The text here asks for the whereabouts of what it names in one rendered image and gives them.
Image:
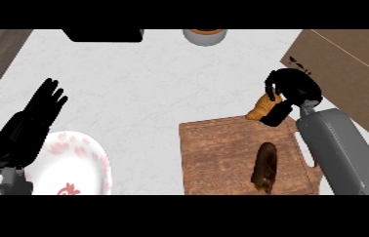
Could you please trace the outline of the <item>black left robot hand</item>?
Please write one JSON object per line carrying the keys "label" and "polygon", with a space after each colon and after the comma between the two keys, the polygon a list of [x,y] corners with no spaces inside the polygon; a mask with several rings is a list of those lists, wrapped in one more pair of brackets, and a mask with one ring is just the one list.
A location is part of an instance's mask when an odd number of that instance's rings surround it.
{"label": "black left robot hand", "polygon": [[67,97],[58,82],[47,78],[30,101],[0,130],[0,169],[26,167],[42,147],[48,128],[55,120]]}

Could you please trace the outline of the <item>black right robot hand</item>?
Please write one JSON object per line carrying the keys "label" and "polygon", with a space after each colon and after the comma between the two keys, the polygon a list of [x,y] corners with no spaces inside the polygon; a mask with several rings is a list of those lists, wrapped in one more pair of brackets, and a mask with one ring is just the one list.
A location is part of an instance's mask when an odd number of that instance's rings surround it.
{"label": "black right robot hand", "polygon": [[292,111],[292,105],[302,110],[306,115],[323,100],[321,89],[311,77],[294,68],[272,70],[265,79],[265,92],[269,101],[275,96],[283,95],[284,100],[278,102],[261,122],[275,127]]}

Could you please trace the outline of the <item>golden orange croissant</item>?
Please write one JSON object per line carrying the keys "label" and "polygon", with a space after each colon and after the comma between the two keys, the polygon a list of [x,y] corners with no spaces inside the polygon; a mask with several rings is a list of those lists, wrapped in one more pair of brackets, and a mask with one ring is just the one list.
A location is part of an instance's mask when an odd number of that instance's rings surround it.
{"label": "golden orange croissant", "polygon": [[252,110],[244,115],[247,120],[258,121],[263,116],[268,115],[272,107],[277,103],[281,102],[281,98],[277,94],[274,94],[274,99],[269,99],[268,94],[262,94],[259,97]]}

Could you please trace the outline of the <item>brown cardboard box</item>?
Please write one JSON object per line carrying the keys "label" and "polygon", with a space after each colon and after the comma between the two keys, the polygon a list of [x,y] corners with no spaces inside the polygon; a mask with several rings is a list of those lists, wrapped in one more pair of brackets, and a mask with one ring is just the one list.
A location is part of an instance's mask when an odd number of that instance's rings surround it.
{"label": "brown cardboard box", "polygon": [[369,29],[303,29],[280,63],[309,74],[323,97],[369,132]]}

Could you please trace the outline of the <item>brown wooden cutting board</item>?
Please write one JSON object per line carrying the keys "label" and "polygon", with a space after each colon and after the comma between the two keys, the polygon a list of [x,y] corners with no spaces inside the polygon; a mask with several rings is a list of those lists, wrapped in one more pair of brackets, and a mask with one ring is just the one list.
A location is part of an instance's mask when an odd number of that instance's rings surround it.
{"label": "brown wooden cutting board", "polygon": [[272,194],[315,195],[323,172],[305,164],[292,119],[268,127],[241,116],[178,125],[182,187],[187,195],[259,195],[250,182],[262,143],[275,146]]}

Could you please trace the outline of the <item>white plate with pink flowers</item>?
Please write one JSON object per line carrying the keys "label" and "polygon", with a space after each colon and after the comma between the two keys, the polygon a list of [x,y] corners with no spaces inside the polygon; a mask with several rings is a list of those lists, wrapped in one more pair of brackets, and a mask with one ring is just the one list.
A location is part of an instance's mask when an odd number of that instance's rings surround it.
{"label": "white plate with pink flowers", "polygon": [[110,194],[107,155],[97,141],[79,132],[47,135],[24,175],[32,182],[32,195]]}

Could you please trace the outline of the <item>dark wooden panel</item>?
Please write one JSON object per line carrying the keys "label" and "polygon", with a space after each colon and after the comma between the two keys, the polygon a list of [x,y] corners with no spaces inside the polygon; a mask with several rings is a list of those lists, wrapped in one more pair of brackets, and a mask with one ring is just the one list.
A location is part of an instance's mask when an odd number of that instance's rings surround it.
{"label": "dark wooden panel", "polygon": [[30,36],[30,29],[0,29],[0,78]]}

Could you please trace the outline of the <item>grey can with orange top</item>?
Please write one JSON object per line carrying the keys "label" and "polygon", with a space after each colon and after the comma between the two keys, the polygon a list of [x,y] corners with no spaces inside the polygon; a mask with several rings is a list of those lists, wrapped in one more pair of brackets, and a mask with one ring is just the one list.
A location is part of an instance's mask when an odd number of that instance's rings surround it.
{"label": "grey can with orange top", "polygon": [[213,46],[221,42],[225,36],[225,29],[216,30],[197,30],[197,29],[184,29],[182,35],[187,41],[194,44],[196,46],[207,47]]}

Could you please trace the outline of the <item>black appliance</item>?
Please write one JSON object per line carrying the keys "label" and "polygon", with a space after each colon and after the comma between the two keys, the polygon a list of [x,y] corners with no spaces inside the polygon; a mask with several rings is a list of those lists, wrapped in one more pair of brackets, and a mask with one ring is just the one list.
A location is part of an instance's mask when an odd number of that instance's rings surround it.
{"label": "black appliance", "polygon": [[67,38],[73,42],[94,43],[140,43],[142,29],[64,29]]}

